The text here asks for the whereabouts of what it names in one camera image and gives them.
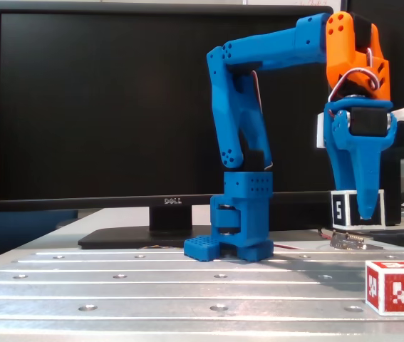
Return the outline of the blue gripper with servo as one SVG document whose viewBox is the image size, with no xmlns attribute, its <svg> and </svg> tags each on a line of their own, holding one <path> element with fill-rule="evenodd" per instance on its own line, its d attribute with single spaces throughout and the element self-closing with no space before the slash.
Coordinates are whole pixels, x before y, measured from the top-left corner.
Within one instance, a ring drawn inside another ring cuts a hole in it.
<svg viewBox="0 0 404 342">
<path fill-rule="evenodd" d="M 361 219 L 370 219 L 380 189 L 380 157 L 394 142 L 397 120 L 386 100 L 344 98 L 326 104 L 324 142 L 336 190 L 355 190 Z"/>
</svg>

